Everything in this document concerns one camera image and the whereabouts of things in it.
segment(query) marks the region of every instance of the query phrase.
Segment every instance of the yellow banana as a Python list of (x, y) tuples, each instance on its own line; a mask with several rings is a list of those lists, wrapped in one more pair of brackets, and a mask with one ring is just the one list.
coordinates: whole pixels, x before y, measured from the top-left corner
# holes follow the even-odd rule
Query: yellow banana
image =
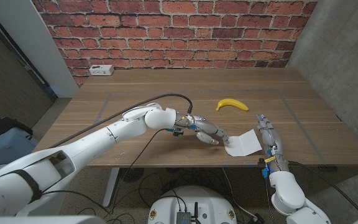
[(230, 99), (230, 98), (227, 98), (227, 99), (223, 99), (221, 101), (219, 101), (218, 103), (218, 107), (216, 108), (216, 111), (219, 111), (219, 108), (221, 108), (222, 106), (235, 106), (236, 108), (239, 108), (241, 110), (244, 110), (244, 111), (248, 111), (248, 107), (241, 103), (240, 101), (238, 100), (235, 100), (235, 99)]

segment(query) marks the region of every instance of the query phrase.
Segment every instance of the white robot body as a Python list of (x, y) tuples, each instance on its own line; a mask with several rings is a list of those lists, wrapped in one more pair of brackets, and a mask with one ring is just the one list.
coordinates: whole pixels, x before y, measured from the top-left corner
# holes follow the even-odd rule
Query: white robot body
[(195, 215), (195, 203), (198, 204), (198, 217), (200, 223), (237, 223), (236, 214), (234, 213), (233, 206), (221, 195), (206, 187), (189, 185), (177, 187), (161, 196), (161, 199), (153, 203), (149, 217), (148, 224), (174, 224), (178, 223), (178, 216), (184, 215), (185, 206), (183, 202), (176, 197), (182, 198), (186, 203), (187, 212), (191, 216)]

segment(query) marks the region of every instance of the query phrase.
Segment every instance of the white paper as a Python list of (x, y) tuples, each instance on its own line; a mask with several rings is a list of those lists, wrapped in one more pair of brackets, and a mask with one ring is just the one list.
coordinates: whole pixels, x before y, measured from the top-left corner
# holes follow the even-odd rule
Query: white paper
[(248, 156), (262, 150), (262, 146), (253, 129), (240, 136), (230, 136), (229, 143), (225, 143), (224, 148), (230, 156)]

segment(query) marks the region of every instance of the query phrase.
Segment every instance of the electrical outlet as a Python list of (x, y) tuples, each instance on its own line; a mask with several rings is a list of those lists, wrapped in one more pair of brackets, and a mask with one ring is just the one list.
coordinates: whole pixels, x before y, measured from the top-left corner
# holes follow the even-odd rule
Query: electrical outlet
[(114, 67), (112, 65), (92, 65), (89, 71), (91, 75), (111, 75)]

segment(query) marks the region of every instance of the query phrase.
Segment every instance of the red brick wall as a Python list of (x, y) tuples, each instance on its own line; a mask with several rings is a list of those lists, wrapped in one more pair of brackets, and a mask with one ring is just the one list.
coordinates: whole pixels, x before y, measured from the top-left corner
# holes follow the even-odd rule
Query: red brick wall
[(94, 64), (284, 67), (316, 5), (316, 0), (33, 2), (78, 84)]

